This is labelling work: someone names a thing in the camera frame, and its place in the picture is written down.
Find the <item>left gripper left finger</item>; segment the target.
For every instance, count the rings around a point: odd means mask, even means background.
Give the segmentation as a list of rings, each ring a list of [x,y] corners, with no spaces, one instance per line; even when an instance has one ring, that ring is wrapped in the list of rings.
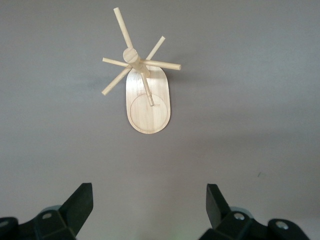
[[[75,240],[93,210],[93,186],[82,183],[59,209],[50,209],[34,218],[37,240]]]

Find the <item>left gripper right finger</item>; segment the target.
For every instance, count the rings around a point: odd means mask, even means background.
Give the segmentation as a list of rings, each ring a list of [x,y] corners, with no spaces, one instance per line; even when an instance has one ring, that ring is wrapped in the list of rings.
[[[206,186],[206,212],[211,223],[201,240],[269,240],[268,228],[242,210],[231,210],[216,184]]]

